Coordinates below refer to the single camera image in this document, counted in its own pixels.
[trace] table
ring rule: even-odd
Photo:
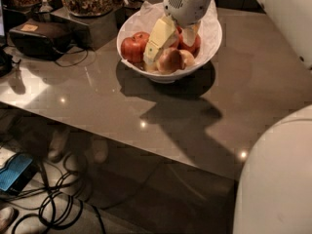
[[[81,62],[86,53],[64,55],[58,62],[67,67],[8,48],[22,62],[0,79],[0,101],[238,180],[259,137],[311,104],[312,77],[267,15],[217,12],[217,55],[179,82],[134,73],[120,61],[116,39]]]

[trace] fruit bowl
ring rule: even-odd
[[[212,0],[209,9],[202,18],[198,34],[201,37],[201,47],[195,58],[195,64],[187,66],[184,70],[177,70],[171,74],[147,72],[143,70],[143,64],[132,64],[121,55],[121,44],[126,37],[130,37],[139,31],[150,33],[160,17],[164,15],[163,4],[149,4],[144,2],[141,9],[128,18],[122,25],[117,35],[117,51],[121,61],[129,68],[157,83],[173,83],[202,67],[217,52],[221,40],[222,29],[217,19],[215,0]]]

